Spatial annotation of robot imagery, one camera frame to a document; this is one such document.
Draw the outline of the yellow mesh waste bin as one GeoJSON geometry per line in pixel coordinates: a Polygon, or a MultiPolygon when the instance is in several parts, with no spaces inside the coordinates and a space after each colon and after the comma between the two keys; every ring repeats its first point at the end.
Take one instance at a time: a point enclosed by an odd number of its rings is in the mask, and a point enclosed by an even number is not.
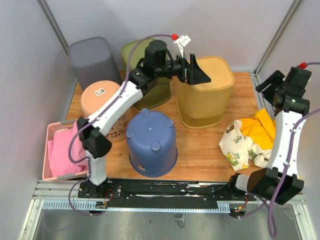
{"type": "Polygon", "coordinates": [[[222,121],[235,78],[222,57],[207,56],[196,60],[211,82],[198,85],[182,84],[179,87],[176,106],[182,124],[190,129],[203,129],[222,121]]]}

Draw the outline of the green mesh waste bin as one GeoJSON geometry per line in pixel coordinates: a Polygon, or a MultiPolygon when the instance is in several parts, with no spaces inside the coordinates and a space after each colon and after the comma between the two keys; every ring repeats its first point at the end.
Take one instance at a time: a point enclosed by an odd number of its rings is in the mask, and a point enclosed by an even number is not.
{"type": "MultiPolygon", "coordinates": [[[[145,48],[149,46],[149,43],[151,41],[155,40],[154,38],[149,38],[145,41],[143,41],[133,52],[131,58],[130,58],[130,70],[133,70],[138,61],[144,57],[145,55],[145,48]]],[[[129,56],[139,40],[136,40],[134,42],[128,43],[121,49],[121,59],[122,59],[122,65],[123,65],[123,71],[124,74],[126,74],[127,70],[127,64],[129,61],[129,56]]],[[[151,89],[141,100],[137,101],[133,106],[136,109],[153,109],[155,107],[158,107],[165,102],[167,102],[171,97],[171,85],[170,80],[166,77],[158,78],[157,79],[157,85],[151,89]]]]}

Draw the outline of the blue plastic bucket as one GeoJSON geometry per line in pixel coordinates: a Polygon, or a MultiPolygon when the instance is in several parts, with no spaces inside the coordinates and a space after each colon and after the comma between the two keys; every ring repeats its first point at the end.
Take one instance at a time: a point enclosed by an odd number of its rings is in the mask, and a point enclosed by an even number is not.
{"type": "Polygon", "coordinates": [[[142,109],[127,126],[126,143],[132,167],[143,176],[163,176],[177,162],[175,124],[162,112],[142,109]]]}

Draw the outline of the peach plastic bucket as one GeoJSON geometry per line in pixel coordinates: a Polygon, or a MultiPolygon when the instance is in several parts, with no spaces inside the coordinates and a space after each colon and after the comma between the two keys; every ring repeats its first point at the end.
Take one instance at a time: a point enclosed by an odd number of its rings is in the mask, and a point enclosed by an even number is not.
{"type": "MultiPolygon", "coordinates": [[[[88,118],[98,111],[120,88],[120,85],[110,80],[101,80],[89,85],[82,93],[80,105],[84,116],[88,118]]],[[[133,118],[132,109],[129,108],[111,127],[105,136],[110,142],[125,138],[130,120],[133,118]]]]}

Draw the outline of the grey mesh waste bin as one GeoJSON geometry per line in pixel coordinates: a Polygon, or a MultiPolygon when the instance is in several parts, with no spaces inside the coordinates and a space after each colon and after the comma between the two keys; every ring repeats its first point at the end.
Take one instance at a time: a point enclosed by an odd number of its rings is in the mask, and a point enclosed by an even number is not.
{"type": "Polygon", "coordinates": [[[107,40],[92,37],[74,42],[68,47],[68,60],[82,90],[98,81],[123,80],[107,40]]]}

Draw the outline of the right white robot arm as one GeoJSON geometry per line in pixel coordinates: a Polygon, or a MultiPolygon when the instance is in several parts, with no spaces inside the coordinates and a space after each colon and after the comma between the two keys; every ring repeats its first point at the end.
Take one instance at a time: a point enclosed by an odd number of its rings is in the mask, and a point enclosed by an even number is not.
{"type": "Polygon", "coordinates": [[[276,70],[256,86],[256,91],[275,108],[274,144],[265,168],[250,175],[236,173],[230,177],[226,188],[230,199],[238,200],[251,193],[284,205],[303,190],[304,181],[298,178],[297,153],[310,110],[310,101],[303,95],[311,75],[311,71],[293,66],[287,75],[276,70]]]}

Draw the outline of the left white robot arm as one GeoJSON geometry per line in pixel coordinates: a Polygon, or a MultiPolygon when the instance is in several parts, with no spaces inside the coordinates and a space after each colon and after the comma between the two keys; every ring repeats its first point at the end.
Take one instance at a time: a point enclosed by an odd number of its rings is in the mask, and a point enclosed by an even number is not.
{"type": "Polygon", "coordinates": [[[105,137],[116,121],[136,102],[141,100],[155,86],[158,78],[178,78],[188,85],[211,82],[211,78],[197,63],[195,54],[185,57],[184,48],[191,41],[187,35],[171,35],[179,53],[173,58],[167,44],[158,40],[158,35],[151,35],[151,40],[134,69],[126,69],[125,80],[119,90],[99,110],[89,117],[80,117],[76,123],[82,147],[88,162],[88,173],[80,181],[82,190],[88,189],[85,197],[105,197],[109,192],[108,178],[105,171],[106,155],[112,143],[105,137]]]}

